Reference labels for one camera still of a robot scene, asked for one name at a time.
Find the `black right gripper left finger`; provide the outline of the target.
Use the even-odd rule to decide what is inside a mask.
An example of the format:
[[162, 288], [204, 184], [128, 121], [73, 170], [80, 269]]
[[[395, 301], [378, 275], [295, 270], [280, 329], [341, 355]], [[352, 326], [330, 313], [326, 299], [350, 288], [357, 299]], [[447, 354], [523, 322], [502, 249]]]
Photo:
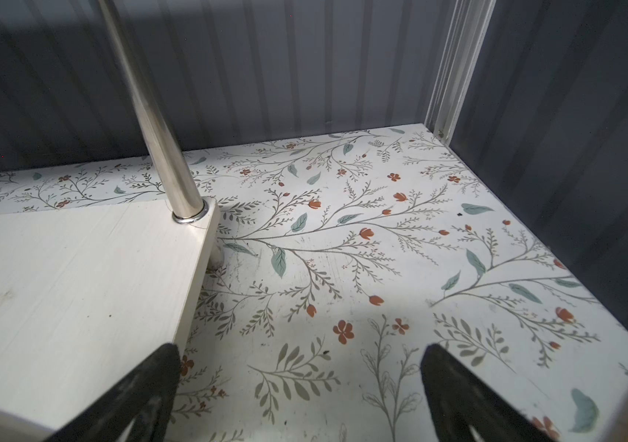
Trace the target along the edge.
[[49, 441], [163, 441], [179, 385], [175, 344], [162, 344]]

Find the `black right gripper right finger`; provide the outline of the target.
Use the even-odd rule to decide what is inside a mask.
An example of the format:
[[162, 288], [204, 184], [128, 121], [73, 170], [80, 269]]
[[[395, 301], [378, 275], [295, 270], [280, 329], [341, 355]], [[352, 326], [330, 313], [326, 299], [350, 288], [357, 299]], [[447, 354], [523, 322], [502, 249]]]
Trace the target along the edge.
[[439, 344], [426, 348], [420, 374], [440, 441], [551, 439]]

